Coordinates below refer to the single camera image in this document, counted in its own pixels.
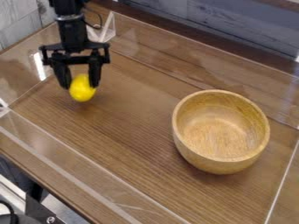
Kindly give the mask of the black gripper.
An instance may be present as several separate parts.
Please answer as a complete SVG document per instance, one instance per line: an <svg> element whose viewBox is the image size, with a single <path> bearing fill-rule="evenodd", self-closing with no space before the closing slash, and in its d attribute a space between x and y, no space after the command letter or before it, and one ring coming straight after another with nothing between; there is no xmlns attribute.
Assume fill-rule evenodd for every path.
<svg viewBox="0 0 299 224"><path fill-rule="evenodd" d="M71 70L67 65L89 64L89 82L90 85L97 88L101 82L102 76L102 64L110 63L110 44L87 42L79 49L67 49L62 44L42 45L39 50L42 51L42 63L46 66L53 64L55 76L65 89L71 87ZM82 53L85 50L91 50L90 56L73 56L74 53ZM48 51L59 53L65 51L62 57L48 57Z"/></svg>

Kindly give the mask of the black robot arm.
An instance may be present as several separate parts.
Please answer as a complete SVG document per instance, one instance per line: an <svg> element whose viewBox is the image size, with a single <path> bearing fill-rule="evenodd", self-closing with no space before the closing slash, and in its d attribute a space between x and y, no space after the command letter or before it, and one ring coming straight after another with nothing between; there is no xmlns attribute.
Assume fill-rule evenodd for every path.
<svg viewBox="0 0 299 224"><path fill-rule="evenodd" d="M89 65L89 84L97 88L102 78L102 67L110 63L110 44L95 42L89 37L89 26L83 10L90 0L48 0L55 11L61 42L42 45L42 63L53 68L58 82L71 88L70 65Z"/></svg>

